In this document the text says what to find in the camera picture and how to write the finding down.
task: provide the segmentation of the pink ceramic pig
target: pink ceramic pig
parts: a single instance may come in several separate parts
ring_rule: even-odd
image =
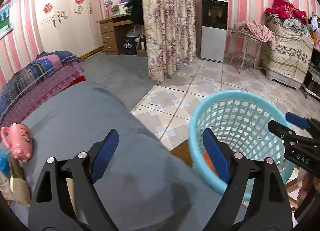
[[[31,132],[27,126],[15,123],[10,127],[1,128],[1,138],[8,149],[11,150],[15,159],[24,163],[32,157]]]

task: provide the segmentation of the wooden cabinet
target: wooden cabinet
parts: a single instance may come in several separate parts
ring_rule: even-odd
[[[50,4],[51,11],[44,11]],[[36,18],[46,52],[70,51],[83,56],[103,46],[99,0],[35,0]]]
[[[101,38],[106,54],[122,54],[121,39],[132,28],[130,13],[97,21],[100,24]]]

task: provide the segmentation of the gray blanket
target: gray blanket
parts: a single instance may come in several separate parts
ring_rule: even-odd
[[[23,165],[32,190],[48,157],[73,158],[102,141],[110,129],[119,132],[114,157],[94,186],[120,231],[201,231],[221,199],[97,84],[81,82],[64,90],[23,123],[35,139],[33,158]],[[27,224],[27,208],[12,208]],[[244,214],[241,207],[236,221]]]

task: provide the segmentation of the light blue plastic basket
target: light blue plastic basket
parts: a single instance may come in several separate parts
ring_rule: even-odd
[[[203,159],[204,129],[210,128],[218,140],[229,145],[233,152],[241,152],[248,159],[263,161],[271,157],[286,183],[294,165],[285,160],[282,140],[268,131],[268,122],[291,128],[281,111],[264,98],[244,91],[222,91],[204,99],[194,111],[189,126],[189,150],[194,168],[217,192],[223,194],[227,184]],[[250,200],[253,180],[249,179],[244,200]]]

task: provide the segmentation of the white wardrobe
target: white wardrobe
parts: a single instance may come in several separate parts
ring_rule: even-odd
[[[103,46],[99,0],[35,0],[44,51],[82,56]]]

